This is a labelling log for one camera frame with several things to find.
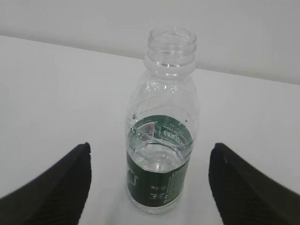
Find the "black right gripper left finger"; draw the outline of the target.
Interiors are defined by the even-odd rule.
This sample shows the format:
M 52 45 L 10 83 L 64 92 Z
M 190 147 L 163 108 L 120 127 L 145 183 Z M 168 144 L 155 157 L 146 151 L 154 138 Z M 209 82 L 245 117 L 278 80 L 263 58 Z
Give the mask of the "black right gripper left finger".
M 2 225 L 77 225 L 91 185 L 89 143 L 0 199 Z

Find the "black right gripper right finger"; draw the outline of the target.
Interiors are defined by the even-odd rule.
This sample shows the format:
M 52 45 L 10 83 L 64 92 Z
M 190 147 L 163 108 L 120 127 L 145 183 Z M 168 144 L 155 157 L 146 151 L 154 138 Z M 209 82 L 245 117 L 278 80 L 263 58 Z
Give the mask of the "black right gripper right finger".
M 300 196 L 216 143 L 210 154 L 209 185 L 225 225 L 298 225 Z

